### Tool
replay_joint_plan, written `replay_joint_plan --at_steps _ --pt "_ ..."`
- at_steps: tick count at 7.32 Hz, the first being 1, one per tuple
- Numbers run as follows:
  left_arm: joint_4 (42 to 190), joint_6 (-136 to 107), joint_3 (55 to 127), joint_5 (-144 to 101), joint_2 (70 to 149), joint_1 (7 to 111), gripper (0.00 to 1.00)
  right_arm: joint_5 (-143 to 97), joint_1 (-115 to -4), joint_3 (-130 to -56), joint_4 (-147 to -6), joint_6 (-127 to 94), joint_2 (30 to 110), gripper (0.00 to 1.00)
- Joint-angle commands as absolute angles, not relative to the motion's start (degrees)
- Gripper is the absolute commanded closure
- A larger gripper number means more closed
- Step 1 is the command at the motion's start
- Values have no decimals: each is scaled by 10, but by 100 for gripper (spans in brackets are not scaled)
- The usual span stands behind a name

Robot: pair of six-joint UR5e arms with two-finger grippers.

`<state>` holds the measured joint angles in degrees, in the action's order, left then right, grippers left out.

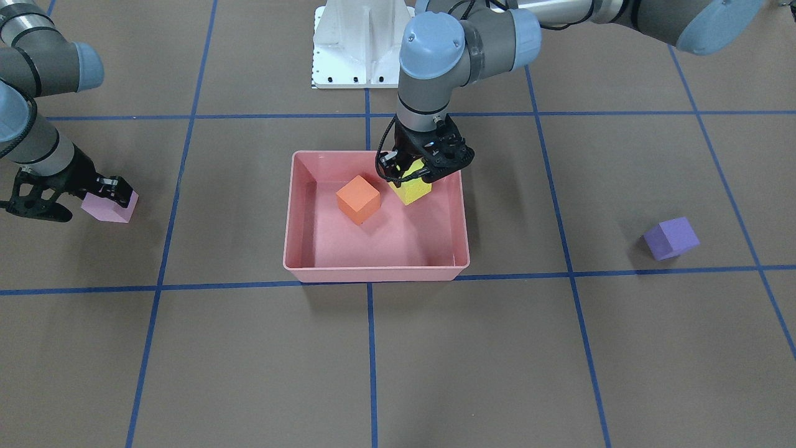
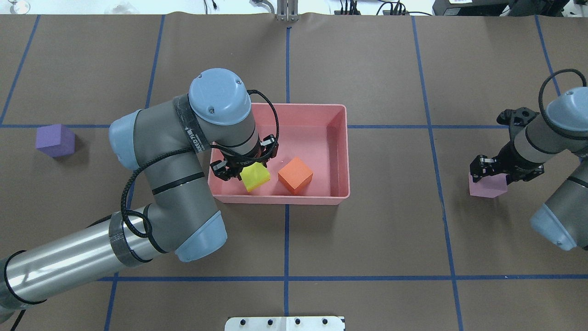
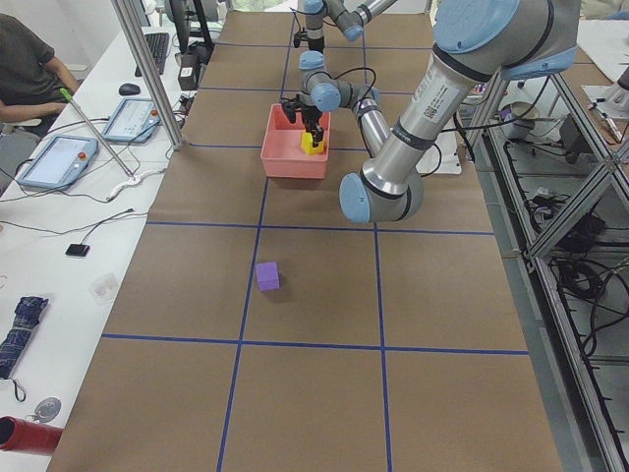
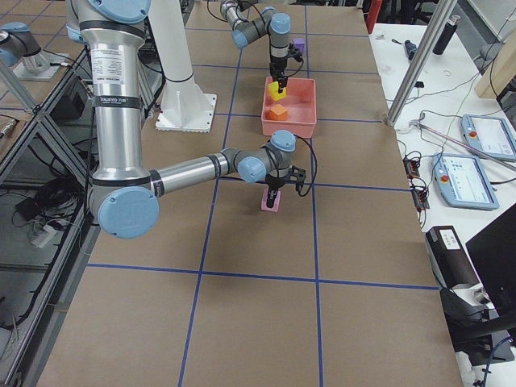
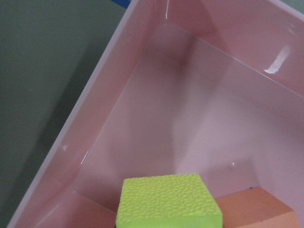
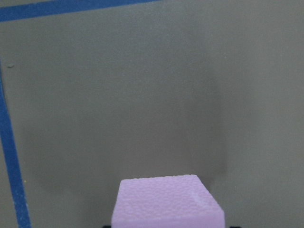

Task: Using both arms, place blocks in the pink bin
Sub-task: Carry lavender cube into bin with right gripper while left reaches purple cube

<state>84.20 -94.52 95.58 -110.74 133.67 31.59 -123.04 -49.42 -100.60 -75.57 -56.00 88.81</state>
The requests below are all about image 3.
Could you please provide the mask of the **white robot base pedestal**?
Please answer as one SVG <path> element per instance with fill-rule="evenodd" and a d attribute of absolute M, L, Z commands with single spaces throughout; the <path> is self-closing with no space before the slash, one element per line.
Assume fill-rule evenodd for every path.
<path fill-rule="evenodd" d="M 458 143 L 454 133 L 440 135 L 417 164 L 420 174 L 460 175 L 462 166 L 457 154 Z"/>

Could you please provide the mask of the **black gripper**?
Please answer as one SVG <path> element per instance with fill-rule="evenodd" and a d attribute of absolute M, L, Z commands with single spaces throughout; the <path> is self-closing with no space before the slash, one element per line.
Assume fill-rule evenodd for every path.
<path fill-rule="evenodd" d="M 322 112 L 316 106 L 304 102 L 300 104 L 300 107 L 305 132 L 312 136 L 312 147 L 318 148 L 323 141 L 323 130 L 319 123 Z"/>

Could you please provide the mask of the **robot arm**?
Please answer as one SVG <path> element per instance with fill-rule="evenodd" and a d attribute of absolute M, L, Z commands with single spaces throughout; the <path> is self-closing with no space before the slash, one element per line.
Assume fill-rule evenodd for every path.
<path fill-rule="evenodd" d="M 309 50 L 322 52 L 325 48 L 323 26 L 330 20 L 350 42 L 364 34 L 365 26 L 385 12 L 394 0 L 373 0 L 359 4 L 355 10 L 346 8 L 343 1 L 305 0 L 298 2 L 296 14 L 304 16 L 305 25 L 293 35 L 293 45 L 299 48 L 305 42 Z"/>
<path fill-rule="evenodd" d="M 576 57 L 580 8 L 577 1 L 441 2 L 426 74 L 392 127 L 372 88 L 332 78 L 321 52 L 303 52 L 304 104 L 321 112 L 351 110 L 372 154 L 341 181 L 346 218 L 369 223 L 413 215 L 424 194 L 417 165 L 472 88 L 495 73 L 513 81 L 568 69 Z"/>

